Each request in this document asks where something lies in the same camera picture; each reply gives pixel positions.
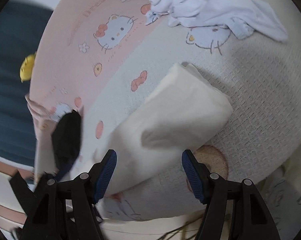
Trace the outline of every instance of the hello kitty print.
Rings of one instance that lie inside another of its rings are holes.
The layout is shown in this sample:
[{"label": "hello kitty print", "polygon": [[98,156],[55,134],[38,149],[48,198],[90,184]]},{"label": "hello kitty print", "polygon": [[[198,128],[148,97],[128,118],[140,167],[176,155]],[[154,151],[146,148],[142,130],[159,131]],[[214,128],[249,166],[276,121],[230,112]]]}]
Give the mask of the hello kitty print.
[{"label": "hello kitty print", "polygon": [[186,37],[186,43],[196,45],[202,49],[209,49],[212,54],[213,49],[218,49],[220,55],[222,46],[229,38],[231,30],[220,26],[204,26],[190,28]]},{"label": "hello kitty print", "polygon": [[110,16],[106,24],[101,24],[94,33],[102,50],[106,51],[116,47],[120,41],[128,34],[134,24],[134,17]]}]

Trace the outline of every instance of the folded white cloth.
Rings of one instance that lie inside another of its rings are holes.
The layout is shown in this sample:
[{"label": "folded white cloth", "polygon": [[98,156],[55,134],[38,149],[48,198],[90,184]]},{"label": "folded white cloth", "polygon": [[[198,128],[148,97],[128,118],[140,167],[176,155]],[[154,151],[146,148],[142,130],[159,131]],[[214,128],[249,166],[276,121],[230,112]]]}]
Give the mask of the folded white cloth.
[{"label": "folded white cloth", "polygon": [[276,41],[288,35],[270,5],[261,0],[150,0],[153,14],[170,14],[169,26],[226,25],[238,39],[254,30]]},{"label": "folded white cloth", "polygon": [[174,64],[145,103],[113,131],[107,148],[117,152],[117,166],[106,195],[174,165],[185,149],[196,150],[216,135],[232,112],[230,98],[193,65]]}]

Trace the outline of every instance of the bed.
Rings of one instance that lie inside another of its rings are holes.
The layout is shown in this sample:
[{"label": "bed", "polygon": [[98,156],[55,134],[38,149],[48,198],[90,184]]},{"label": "bed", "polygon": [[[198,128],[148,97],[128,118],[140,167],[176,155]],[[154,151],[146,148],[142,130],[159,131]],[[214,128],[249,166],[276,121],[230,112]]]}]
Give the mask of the bed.
[{"label": "bed", "polygon": [[[222,45],[204,49],[200,44],[210,40],[182,26],[169,28],[165,17],[145,26],[148,0],[61,0],[41,39],[28,98],[37,137],[35,176],[56,169],[50,134],[63,114],[76,109],[83,116],[81,153],[70,171],[74,178],[89,170],[91,159],[101,160],[109,134],[174,62],[193,63],[233,100],[233,116],[197,151],[198,158],[230,180],[268,176],[301,143],[301,14],[291,0],[264,1],[286,27],[287,44],[257,32],[242,41],[229,33]],[[123,34],[106,43],[107,36],[98,34],[114,23],[125,24]],[[145,82],[133,88],[145,71]],[[117,220],[201,208],[180,163],[100,203],[101,214]]]}]

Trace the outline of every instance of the crumpled white cloth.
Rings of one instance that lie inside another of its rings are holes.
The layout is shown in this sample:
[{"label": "crumpled white cloth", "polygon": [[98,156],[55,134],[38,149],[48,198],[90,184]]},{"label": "crumpled white cloth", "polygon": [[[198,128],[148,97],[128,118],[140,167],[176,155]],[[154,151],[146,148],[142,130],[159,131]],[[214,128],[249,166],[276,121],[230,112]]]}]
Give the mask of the crumpled white cloth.
[{"label": "crumpled white cloth", "polygon": [[233,112],[230,98],[191,64],[175,63],[155,90],[111,134],[117,165],[106,195],[128,189],[181,160],[216,135]]},{"label": "crumpled white cloth", "polygon": [[228,26],[238,39],[252,35],[254,30],[276,41],[287,41],[285,27],[270,5],[261,0],[150,0],[150,24],[154,15],[169,13],[170,27],[223,25]]}]

